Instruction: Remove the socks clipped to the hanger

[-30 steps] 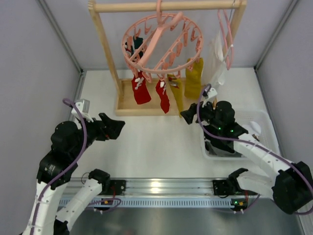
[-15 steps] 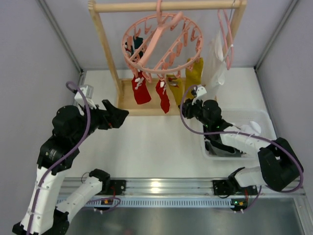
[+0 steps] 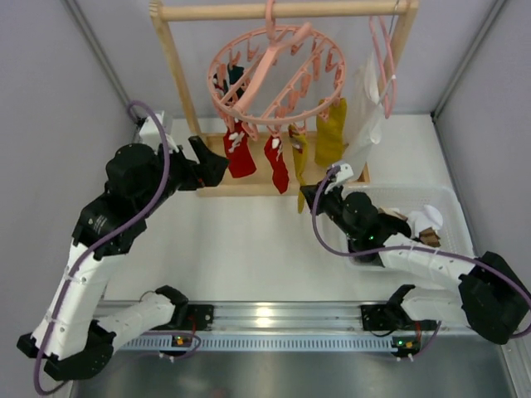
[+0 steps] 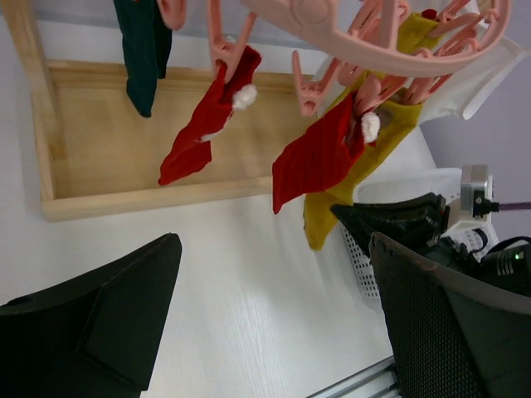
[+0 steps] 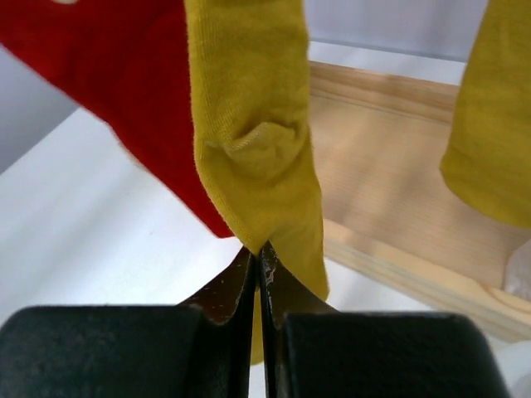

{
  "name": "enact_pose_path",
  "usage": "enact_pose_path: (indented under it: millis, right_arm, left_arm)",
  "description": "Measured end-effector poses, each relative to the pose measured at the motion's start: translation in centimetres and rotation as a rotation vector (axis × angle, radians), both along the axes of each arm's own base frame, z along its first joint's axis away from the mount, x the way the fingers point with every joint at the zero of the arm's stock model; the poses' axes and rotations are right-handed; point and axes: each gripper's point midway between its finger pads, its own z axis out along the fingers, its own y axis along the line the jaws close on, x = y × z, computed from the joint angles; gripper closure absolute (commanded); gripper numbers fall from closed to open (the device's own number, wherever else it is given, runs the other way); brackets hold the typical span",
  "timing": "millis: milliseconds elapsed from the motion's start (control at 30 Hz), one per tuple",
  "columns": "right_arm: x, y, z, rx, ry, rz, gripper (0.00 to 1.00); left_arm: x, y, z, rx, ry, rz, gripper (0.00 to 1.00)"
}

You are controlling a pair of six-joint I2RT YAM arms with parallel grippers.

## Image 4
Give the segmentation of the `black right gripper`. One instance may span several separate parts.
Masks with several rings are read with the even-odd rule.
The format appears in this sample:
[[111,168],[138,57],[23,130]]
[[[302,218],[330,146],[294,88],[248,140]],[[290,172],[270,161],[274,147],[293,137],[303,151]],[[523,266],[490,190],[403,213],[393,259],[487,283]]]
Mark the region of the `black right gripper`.
[[[411,250],[434,245],[446,231],[446,199],[429,192],[395,203],[333,204],[331,212],[370,256],[372,235],[381,233]],[[470,231],[480,245],[473,250],[449,236],[431,248],[431,259],[474,279],[528,297],[530,238],[516,236],[493,244],[483,228]]]

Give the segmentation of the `pink round clip hanger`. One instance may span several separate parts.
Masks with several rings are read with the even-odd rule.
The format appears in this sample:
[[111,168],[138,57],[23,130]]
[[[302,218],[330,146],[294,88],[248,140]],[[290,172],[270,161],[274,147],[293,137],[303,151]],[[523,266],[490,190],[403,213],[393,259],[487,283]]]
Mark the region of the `pink round clip hanger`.
[[323,103],[335,81],[352,85],[364,70],[385,74],[365,80],[358,92],[362,109],[375,108],[409,80],[406,100],[417,103],[434,93],[442,81],[490,51],[504,35],[512,3],[493,1],[482,12],[461,14],[464,1],[453,1],[437,16],[430,37],[453,32],[437,51],[422,47],[411,54],[397,48],[398,30],[409,14],[406,1],[366,1],[348,30],[338,28],[336,1],[245,1],[248,14],[236,42],[222,35],[222,6],[206,3],[207,39],[212,66],[226,65],[226,80],[234,75],[258,17],[308,42],[332,56],[324,76],[305,81],[297,52],[292,54],[292,71],[300,113],[312,116]]

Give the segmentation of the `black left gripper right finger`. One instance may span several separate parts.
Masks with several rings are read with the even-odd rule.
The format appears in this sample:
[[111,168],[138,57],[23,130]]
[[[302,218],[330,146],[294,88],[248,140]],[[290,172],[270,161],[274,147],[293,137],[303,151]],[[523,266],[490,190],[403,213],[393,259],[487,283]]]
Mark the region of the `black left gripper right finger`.
[[381,234],[369,244],[402,397],[528,397],[530,299]]

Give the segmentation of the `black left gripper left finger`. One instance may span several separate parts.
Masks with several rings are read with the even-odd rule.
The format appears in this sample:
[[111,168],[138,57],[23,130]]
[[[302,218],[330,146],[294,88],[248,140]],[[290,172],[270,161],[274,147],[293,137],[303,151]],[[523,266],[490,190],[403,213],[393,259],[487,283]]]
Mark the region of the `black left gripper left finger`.
[[182,256],[168,233],[1,307],[3,397],[139,397],[149,388]]

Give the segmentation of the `yellow sock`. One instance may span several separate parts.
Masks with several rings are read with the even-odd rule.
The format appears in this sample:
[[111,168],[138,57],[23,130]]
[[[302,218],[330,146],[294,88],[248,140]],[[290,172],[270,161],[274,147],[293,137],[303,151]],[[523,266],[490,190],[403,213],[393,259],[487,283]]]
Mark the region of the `yellow sock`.
[[[410,14],[399,28],[398,50],[411,53],[421,47],[435,47],[440,38],[429,37],[428,32],[439,25],[436,16],[437,11],[430,8]],[[398,91],[377,108],[382,118],[388,116],[391,120],[382,125],[376,142],[365,147],[343,181],[324,192],[305,196],[304,233],[310,249],[321,250],[338,222],[330,207],[334,204],[352,205],[354,188],[373,173],[418,125],[424,104],[406,104],[402,100],[404,94],[405,90]]]

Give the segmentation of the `red sock with pompom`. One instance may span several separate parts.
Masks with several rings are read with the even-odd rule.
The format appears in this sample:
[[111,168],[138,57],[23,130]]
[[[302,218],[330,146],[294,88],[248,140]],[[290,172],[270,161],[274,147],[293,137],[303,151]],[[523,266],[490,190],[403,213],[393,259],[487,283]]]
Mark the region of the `red sock with pompom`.
[[260,63],[260,53],[246,46],[232,78],[225,81],[227,64],[217,62],[214,81],[197,104],[188,124],[177,134],[160,166],[160,186],[199,172],[212,161],[212,139],[225,128],[236,111],[244,110],[256,101],[257,88],[252,80]]
[[348,93],[322,118],[311,124],[304,135],[288,144],[273,162],[272,209],[304,194],[324,192],[339,184],[364,152],[375,143],[380,118],[367,109],[354,114],[355,96]]

